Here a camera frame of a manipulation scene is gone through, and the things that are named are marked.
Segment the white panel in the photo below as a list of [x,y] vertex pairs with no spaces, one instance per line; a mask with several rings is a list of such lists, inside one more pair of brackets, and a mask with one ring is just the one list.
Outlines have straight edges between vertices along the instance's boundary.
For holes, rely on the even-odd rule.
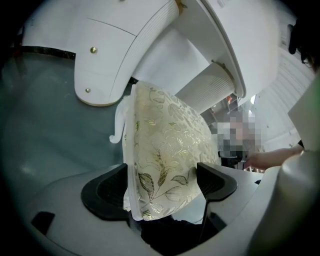
[[169,25],[145,53],[132,76],[175,95],[208,65],[197,48]]
[[179,15],[176,2],[171,0],[144,26],[133,41],[115,78],[110,102],[119,100],[125,87],[145,52],[161,32]]
[[227,72],[218,64],[212,63],[176,96],[201,114],[234,91],[234,83]]
[[320,150],[320,73],[304,95],[290,110],[306,150]]
[[87,1],[87,17],[135,36],[170,0],[91,0]]
[[277,76],[280,28],[274,1],[233,0],[223,8],[209,2],[232,45],[247,95],[239,105],[269,86]]
[[211,6],[208,5],[209,10],[202,2],[205,0],[184,0],[183,4],[188,8],[183,11],[173,26],[190,40],[208,62],[214,60],[225,64],[234,78],[237,95],[242,97],[246,93],[245,83],[237,67],[237,60],[231,53],[232,47],[227,45],[228,35],[222,35],[213,17],[216,15]]
[[24,24],[22,45],[75,52],[68,40],[81,6],[79,0],[47,0]]
[[[79,25],[82,33],[78,35],[74,66],[76,94],[93,105],[112,103],[109,102],[111,89],[135,36],[90,19],[83,20]],[[91,47],[96,47],[97,52],[91,53]],[[90,88],[90,93],[85,92],[86,88]]]
[[298,143],[300,137],[288,111],[305,93],[314,78],[312,70],[295,56],[281,48],[279,52],[277,79],[257,94],[253,108],[265,135],[265,151],[290,148]]
[[74,89],[79,99],[89,105],[106,105],[110,97],[110,85],[113,84],[115,75],[103,75],[77,68],[74,72]]

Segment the gold floral pattern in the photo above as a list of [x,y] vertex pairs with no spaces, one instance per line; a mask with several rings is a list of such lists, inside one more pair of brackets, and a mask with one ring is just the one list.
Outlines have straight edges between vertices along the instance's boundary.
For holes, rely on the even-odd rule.
[[139,82],[134,102],[134,170],[144,220],[171,215],[199,193],[199,161],[217,164],[203,118],[177,97]]

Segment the white machine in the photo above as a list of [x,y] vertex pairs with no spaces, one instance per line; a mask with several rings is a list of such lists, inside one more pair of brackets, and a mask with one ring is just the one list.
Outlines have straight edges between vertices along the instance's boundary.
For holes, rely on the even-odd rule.
[[[174,0],[83,3],[70,25],[70,43],[55,48],[76,53],[75,91],[85,103],[105,106],[119,100],[144,53],[174,19],[174,27],[207,61],[214,62],[197,74],[199,76],[189,79],[185,87],[187,93],[182,90],[178,95],[199,112],[232,92],[239,98],[245,97],[246,87],[237,58],[207,0],[183,1],[187,8],[179,17]],[[29,28],[25,36],[30,39],[31,33],[32,28]],[[190,98],[188,102],[199,80],[203,81],[200,91],[204,95],[215,92],[216,85],[220,91],[214,98],[208,97],[208,102],[201,98]],[[320,141],[317,137],[320,108],[309,104],[319,100],[318,81],[319,78],[289,113],[304,143],[302,155],[289,158],[282,166],[270,168],[265,174],[207,165],[220,178],[229,179],[232,189],[228,189],[226,180],[222,179],[221,186],[208,193],[202,225],[206,228],[210,224],[218,232],[183,255],[265,253],[285,240],[295,231],[296,223],[308,216],[320,195]],[[306,127],[306,122],[313,126]],[[125,171],[125,166],[110,166],[49,184],[23,210],[24,225],[52,255],[159,255],[141,239],[138,224],[132,221],[130,214],[114,207],[123,199],[123,187],[115,185],[125,179]],[[109,191],[104,193],[108,198],[100,197],[99,190]]]
[[[179,34],[175,34],[174,47],[180,43],[190,47],[182,55],[173,52],[175,58],[181,58],[177,63],[168,60],[160,65],[157,62],[164,61],[159,59],[161,53],[154,47],[148,49],[162,32],[161,44],[169,44],[170,33],[164,31],[169,25]],[[143,57],[152,59],[160,73],[165,72],[163,65],[176,73],[171,93],[186,87],[179,98],[200,113],[232,93],[238,98],[246,96],[233,47],[207,0],[47,0],[26,22],[23,45],[75,53],[75,93],[93,106],[117,102],[133,73],[138,80],[164,86],[156,78],[148,79],[145,59],[138,67]],[[206,100],[201,97],[201,104],[185,96],[200,85],[207,96]]]
[[[320,122],[314,122],[309,133],[304,132],[297,113],[310,111],[312,105],[306,103],[319,99],[315,93],[318,82],[319,77],[289,113],[304,141],[305,152],[289,158],[282,166],[269,168],[265,174],[208,165],[219,177],[229,179],[206,196],[203,209],[203,228],[210,223],[218,233],[185,255],[265,253],[288,238],[297,223],[308,216],[320,194],[320,144],[311,139],[317,136]],[[313,115],[303,117],[303,121],[313,120],[319,111],[320,108],[313,109]],[[48,185],[25,209],[24,224],[53,255],[159,255],[141,239],[128,212],[110,208],[117,200],[122,202],[115,191],[124,194],[126,189],[124,186],[121,191],[117,186],[120,179],[126,180],[126,169],[121,169],[111,166]],[[108,179],[111,182],[100,187]],[[108,191],[104,195],[109,199],[92,196],[100,190]],[[92,203],[98,211],[90,207]]]

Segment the floral pillow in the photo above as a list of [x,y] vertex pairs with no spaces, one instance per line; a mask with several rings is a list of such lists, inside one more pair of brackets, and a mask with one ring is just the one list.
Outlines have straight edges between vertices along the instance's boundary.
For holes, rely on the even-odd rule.
[[218,164],[219,157],[209,127],[196,111],[154,85],[134,86],[133,152],[126,152],[133,155],[134,174],[128,190],[135,186],[132,216],[151,221],[179,211],[200,194],[197,163]]

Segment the gray surface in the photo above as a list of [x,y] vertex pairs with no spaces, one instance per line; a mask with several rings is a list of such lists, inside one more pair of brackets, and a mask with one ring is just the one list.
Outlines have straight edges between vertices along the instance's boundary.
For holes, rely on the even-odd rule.
[[[319,157],[319,151],[305,151],[282,164],[268,208],[252,238],[250,255],[274,255],[284,241],[298,241],[291,239],[293,234],[308,241],[314,237],[306,226],[318,231]],[[304,254],[312,254],[313,246],[306,247]]]
[[232,169],[212,163],[205,163],[214,169],[235,178],[238,186],[236,191],[223,201],[211,202],[208,207],[217,214],[227,225],[245,208],[254,195],[258,184],[256,181],[263,178],[262,173]]
[[235,219],[214,237],[187,251],[184,256],[248,255],[250,240],[268,207],[278,172],[279,167],[266,170],[252,198]]
[[79,101],[74,65],[24,53],[1,72],[1,169],[19,207],[53,181],[123,162],[121,142],[109,142],[117,104]]
[[[103,168],[51,183],[24,209],[25,225],[50,253],[59,256],[67,250],[81,256],[160,256],[126,221],[102,220],[82,203],[79,195],[85,184],[110,169]],[[39,211],[55,214],[45,236],[31,225]]]

